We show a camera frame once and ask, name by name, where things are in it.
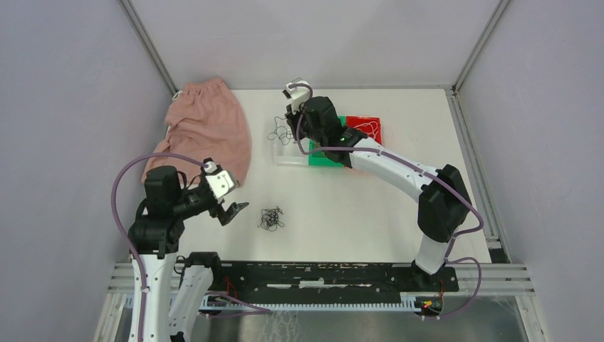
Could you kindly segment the clear plastic bin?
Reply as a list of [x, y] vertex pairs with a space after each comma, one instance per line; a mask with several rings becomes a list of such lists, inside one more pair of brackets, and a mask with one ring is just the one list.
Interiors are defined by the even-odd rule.
[[308, 165], [308, 156], [300, 152], [285, 117], [274, 117], [274, 127], [266, 136], [272, 143], [273, 161], [277, 165]]

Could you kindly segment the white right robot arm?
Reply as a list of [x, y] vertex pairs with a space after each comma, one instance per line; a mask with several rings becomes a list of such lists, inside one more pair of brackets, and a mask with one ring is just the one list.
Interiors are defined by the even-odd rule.
[[413, 285], [429, 291], [439, 283], [439, 270], [452, 248], [454, 233], [473, 206], [460, 171], [430, 167], [394, 153], [364, 132], [341, 123], [335, 106], [324, 96], [290, 98], [286, 120], [294, 139], [308, 139], [314, 152], [350, 169], [374, 175], [417, 203], [420, 249], [411, 272]]

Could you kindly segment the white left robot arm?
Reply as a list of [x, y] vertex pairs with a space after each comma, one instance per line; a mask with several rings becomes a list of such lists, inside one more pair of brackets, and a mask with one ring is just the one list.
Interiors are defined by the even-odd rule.
[[213, 161], [205, 164], [199, 184], [192, 189], [181, 184], [181, 172], [173, 166], [147, 173], [146, 197], [128, 231], [137, 253], [132, 262], [135, 309], [130, 341], [188, 341], [206, 291], [223, 283], [218, 254], [192, 252], [184, 260], [176, 298], [170, 297], [185, 220], [208, 212], [225, 226], [248, 205], [234, 202], [224, 209], [224, 197], [239, 183]]

